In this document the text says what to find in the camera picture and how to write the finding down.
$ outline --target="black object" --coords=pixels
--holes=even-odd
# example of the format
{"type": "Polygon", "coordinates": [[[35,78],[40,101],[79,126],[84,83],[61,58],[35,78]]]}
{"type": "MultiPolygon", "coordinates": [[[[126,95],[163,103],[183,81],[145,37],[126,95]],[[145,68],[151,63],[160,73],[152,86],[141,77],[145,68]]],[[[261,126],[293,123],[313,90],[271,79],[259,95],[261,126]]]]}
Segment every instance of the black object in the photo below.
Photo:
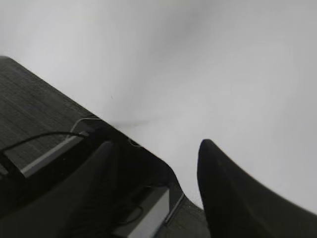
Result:
{"type": "Polygon", "coordinates": [[[256,181],[211,140],[199,150],[198,184],[213,238],[315,238],[317,216],[256,181]]]}
{"type": "Polygon", "coordinates": [[[3,180],[0,237],[107,237],[111,226],[107,211],[116,186],[116,154],[110,142],[84,139],[23,186],[15,186],[19,191],[12,193],[12,183],[3,180]]]}

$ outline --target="cable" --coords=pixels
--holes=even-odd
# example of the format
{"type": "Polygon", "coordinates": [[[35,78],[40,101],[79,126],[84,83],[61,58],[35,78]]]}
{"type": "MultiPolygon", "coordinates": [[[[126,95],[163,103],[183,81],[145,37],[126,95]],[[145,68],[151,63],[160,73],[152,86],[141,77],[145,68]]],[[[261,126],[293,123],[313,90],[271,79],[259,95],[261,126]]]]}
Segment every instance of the cable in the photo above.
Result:
{"type": "Polygon", "coordinates": [[[133,147],[143,148],[141,145],[137,144],[136,142],[133,142],[130,138],[128,138],[128,142],[133,147]]]}
{"type": "Polygon", "coordinates": [[[75,124],[73,125],[73,127],[71,128],[70,132],[73,133],[76,126],[78,125],[79,122],[81,122],[82,120],[101,120],[100,118],[81,118],[79,119],[77,122],[75,122],[75,124]]]}
{"type": "Polygon", "coordinates": [[[130,221],[126,221],[126,222],[123,222],[123,223],[119,223],[118,226],[126,226],[126,225],[128,225],[128,224],[131,224],[131,223],[137,221],[137,220],[143,215],[143,213],[144,213],[143,207],[137,206],[137,208],[140,209],[140,213],[139,213],[135,218],[131,219],[130,221]]]}
{"type": "Polygon", "coordinates": [[[10,146],[7,146],[3,149],[0,150],[0,154],[5,152],[5,151],[8,151],[8,150],[11,150],[15,147],[18,147],[20,145],[23,145],[31,140],[35,140],[35,139],[38,139],[38,138],[41,138],[41,137],[44,137],[44,136],[49,136],[49,135],[72,135],[72,136],[78,136],[78,137],[82,137],[82,138],[86,138],[87,136],[85,135],[81,135],[81,134],[77,134],[77,133],[73,133],[73,132],[65,132],[65,131],[55,131],[55,132],[47,132],[47,133],[43,133],[43,134],[40,134],[40,135],[35,135],[35,136],[32,136],[32,137],[29,137],[25,140],[22,140],[20,142],[17,142],[13,145],[10,145],[10,146]]]}

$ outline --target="gray floor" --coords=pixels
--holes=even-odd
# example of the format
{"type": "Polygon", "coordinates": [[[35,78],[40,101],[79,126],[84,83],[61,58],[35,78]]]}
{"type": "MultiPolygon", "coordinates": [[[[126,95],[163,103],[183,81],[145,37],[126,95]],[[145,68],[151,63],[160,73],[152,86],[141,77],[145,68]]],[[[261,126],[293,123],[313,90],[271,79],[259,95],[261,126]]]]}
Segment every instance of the gray floor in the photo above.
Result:
{"type": "MultiPolygon", "coordinates": [[[[78,119],[89,114],[15,61],[0,58],[0,148],[44,132],[69,131],[78,119]]],[[[64,136],[41,138],[7,155],[22,169],[63,139],[64,136]]],[[[208,238],[210,235],[203,211],[185,199],[157,237],[208,238]]]]}

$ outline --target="black cable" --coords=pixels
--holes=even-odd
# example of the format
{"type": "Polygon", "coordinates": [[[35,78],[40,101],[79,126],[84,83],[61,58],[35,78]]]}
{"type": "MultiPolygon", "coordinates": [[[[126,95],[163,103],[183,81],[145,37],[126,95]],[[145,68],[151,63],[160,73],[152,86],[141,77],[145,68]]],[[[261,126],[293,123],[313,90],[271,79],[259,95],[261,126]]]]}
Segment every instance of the black cable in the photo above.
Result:
{"type": "Polygon", "coordinates": [[[78,137],[82,137],[82,138],[86,138],[87,136],[85,135],[81,135],[81,134],[78,134],[78,133],[73,133],[73,132],[65,132],[65,131],[54,131],[54,132],[47,132],[47,133],[43,133],[43,134],[40,134],[40,135],[35,135],[35,136],[32,136],[32,137],[29,137],[25,140],[22,140],[20,142],[17,142],[13,145],[10,145],[10,146],[7,146],[3,149],[0,150],[0,154],[2,154],[3,152],[5,151],[8,151],[8,150],[11,150],[15,147],[18,147],[20,145],[23,145],[31,140],[36,140],[38,138],[41,138],[41,137],[44,137],[44,136],[49,136],[49,135],[72,135],[72,136],[78,136],[78,137]]]}
{"type": "Polygon", "coordinates": [[[130,221],[119,223],[118,226],[126,226],[126,225],[131,224],[131,223],[135,222],[136,220],[138,220],[143,215],[144,209],[141,206],[137,206],[137,208],[140,209],[140,213],[135,218],[131,219],[130,221]]]}

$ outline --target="desk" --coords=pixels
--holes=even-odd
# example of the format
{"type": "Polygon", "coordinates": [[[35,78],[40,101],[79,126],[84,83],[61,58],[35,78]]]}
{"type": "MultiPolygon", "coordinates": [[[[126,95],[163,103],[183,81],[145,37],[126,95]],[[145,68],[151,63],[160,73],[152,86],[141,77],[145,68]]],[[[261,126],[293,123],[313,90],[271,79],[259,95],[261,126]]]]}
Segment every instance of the desk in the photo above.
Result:
{"type": "Polygon", "coordinates": [[[308,0],[2,0],[0,54],[158,157],[202,206],[200,142],[317,213],[308,0]]]}

